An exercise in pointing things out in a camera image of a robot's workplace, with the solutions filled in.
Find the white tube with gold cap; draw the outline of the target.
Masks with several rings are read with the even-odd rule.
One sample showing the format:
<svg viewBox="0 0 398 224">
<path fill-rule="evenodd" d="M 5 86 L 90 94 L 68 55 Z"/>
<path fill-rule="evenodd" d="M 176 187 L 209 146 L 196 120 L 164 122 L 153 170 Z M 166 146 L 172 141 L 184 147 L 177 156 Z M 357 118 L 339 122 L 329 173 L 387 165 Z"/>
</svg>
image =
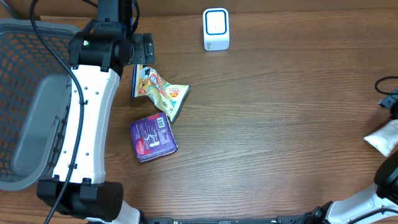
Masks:
<svg viewBox="0 0 398 224">
<path fill-rule="evenodd" d="M 384 157 L 388 157 L 397 146 L 397 120 L 389 121 L 385 126 L 364 137 Z"/>
</svg>

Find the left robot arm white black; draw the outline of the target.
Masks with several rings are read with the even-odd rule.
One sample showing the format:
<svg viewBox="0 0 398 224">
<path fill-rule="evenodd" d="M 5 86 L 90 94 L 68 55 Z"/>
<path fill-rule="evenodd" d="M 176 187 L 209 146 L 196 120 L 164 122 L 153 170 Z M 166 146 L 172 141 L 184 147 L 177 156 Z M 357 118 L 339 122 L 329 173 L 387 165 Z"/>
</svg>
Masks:
<svg viewBox="0 0 398 224">
<path fill-rule="evenodd" d="M 64 69 L 72 79 L 62 150 L 53 174 L 37 185 L 52 213 L 89 223 L 145 223 L 124 200 L 123 185 L 105 179 L 104 146 L 111 105 L 126 65 L 155 60 L 151 34 L 137 33 L 139 6 L 133 0 L 95 3 L 97 17 L 68 45 Z"/>
</svg>

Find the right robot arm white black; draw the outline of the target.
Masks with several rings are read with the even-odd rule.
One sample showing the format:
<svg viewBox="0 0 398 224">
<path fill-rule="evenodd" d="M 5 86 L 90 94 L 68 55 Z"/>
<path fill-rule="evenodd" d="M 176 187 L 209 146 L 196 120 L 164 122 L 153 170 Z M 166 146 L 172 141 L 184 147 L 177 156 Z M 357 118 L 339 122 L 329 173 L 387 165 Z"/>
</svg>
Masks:
<svg viewBox="0 0 398 224">
<path fill-rule="evenodd" d="M 303 213 L 291 223 L 372 223 L 397 216 L 397 90 L 386 95 L 379 105 L 391 113 L 391 120 L 364 137 L 387 159 L 378 168 L 374 183 L 345 200 L 328 202 Z"/>
</svg>

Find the yellow snack bag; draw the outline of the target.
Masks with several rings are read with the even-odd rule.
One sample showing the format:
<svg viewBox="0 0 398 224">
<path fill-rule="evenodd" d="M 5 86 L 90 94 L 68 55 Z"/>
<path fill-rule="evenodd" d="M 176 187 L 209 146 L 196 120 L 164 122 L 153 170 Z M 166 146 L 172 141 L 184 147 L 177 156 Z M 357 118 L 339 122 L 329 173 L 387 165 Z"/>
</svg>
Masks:
<svg viewBox="0 0 398 224">
<path fill-rule="evenodd" d="M 134 66 L 132 98 L 149 97 L 155 107 L 164 112 L 172 123 L 177 119 L 189 90 L 190 85 L 171 84 L 148 65 Z"/>
</svg>

